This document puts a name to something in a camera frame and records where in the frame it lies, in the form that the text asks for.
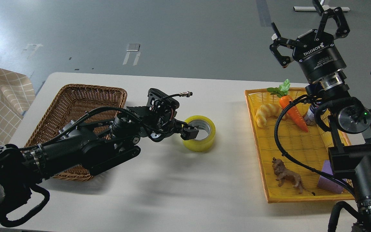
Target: white table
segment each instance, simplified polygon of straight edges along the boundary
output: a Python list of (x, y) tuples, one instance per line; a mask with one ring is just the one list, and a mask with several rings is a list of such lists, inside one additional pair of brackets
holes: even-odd
[[(209, 117), (217, 129), (215, 144), (207, 153), (193, 153), (178, 134), (160, 143), (142, 138), (138, 157), (89, 182), (44, 181), (41, 186), (51, 193), (49, 203), (19, 228), (56, 232), (327, 230), (334, 202), (266, 202), (244, 90), (278, 83), (56, 72), (47, 79), (11, 143), (25, 145), (59, 89), (70, 83), (124, 88), (126, 106), (145, 105), (149, 88), (167, 94), (192, 91), (192, 97), (178, 98), (176, 118)], [(292, 87), (305, 85), (293, 83)], [(352, 136), (351, 140), (363, 141)], [(29, 204), (9, 214), (9, 219), (19, 218), (41, 199), (33, 194)], [(337, 231), (350, 231), (354, 222), (348, 213), (341, 213)]]

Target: small bottle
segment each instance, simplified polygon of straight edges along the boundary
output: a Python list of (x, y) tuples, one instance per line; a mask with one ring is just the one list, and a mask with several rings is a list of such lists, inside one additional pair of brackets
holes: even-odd
[(321, 102), (317, 102), (317, 104), (312, 103), (310, 105), (309, 109), (307, 110), (307, 112), (304, 114), (303, 118), (304, 118), (304, 121), (306, 122), (306, 125), (315, 125), (316, 124), (316, 120), (314, 118), (314, 113), (315, 113), (316, 109), (318, 108), (319, 104), (321, 104)]

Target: green carrot leaves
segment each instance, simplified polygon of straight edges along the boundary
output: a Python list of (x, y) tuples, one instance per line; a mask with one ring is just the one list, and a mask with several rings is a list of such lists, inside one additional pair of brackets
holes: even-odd
[(267, 88), (267, 92), (270, 92), (272, 95), (277, 95), (277, 97), (281, 98), (289, 93), (289, 88), (290, 81), (286, 79), (278, 88)]

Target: checkered fabric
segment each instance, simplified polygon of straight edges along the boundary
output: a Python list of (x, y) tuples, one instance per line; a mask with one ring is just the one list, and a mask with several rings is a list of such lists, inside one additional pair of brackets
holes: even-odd
[(0, 145), (7, 144), (22, 120), (22, 113), (35, 99), (30, 79), (0, 69)]

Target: brown animal figurine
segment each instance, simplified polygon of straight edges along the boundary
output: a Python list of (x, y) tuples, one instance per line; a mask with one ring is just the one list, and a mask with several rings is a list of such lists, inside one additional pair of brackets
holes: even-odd
[(279, 187), (283, 186), (285, 180), (291, 180), (293, 183), (293, 188), (298, 188), (299, 194), (302, 194), (304, 187), (300, 175), (287, 169), (284, 165), (284, 162), (280, 159), (276, 159), (275, 157), (273, 157), (272, 163), (274, 174), (277, 176), (276, 180), (281, 181), (279, 183)]

